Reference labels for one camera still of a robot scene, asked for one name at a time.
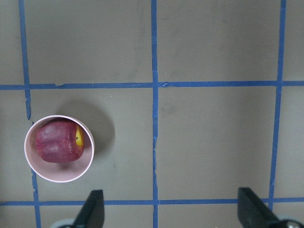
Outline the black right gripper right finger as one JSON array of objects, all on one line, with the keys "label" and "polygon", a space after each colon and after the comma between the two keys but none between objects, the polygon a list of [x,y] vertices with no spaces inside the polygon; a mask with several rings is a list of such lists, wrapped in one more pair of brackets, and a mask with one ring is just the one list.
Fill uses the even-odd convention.
[{"label": "black right gripper right finger", "polygon": [[240,187],[237,193],[237,217],[244,228],[302,228],[304,226],[294,219],[278,218],[249,187]]}]

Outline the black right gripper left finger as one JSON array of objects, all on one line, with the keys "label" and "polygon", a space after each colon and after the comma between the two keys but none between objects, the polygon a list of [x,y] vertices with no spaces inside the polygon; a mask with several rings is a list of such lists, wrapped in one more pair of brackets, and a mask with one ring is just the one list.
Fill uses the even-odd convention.
[{"label": "black right gripper left finger", "polygon": [[74,220],[73,228],[102,228],[105,219],[104,196],[102,190],[90,192],[86,202]]}]

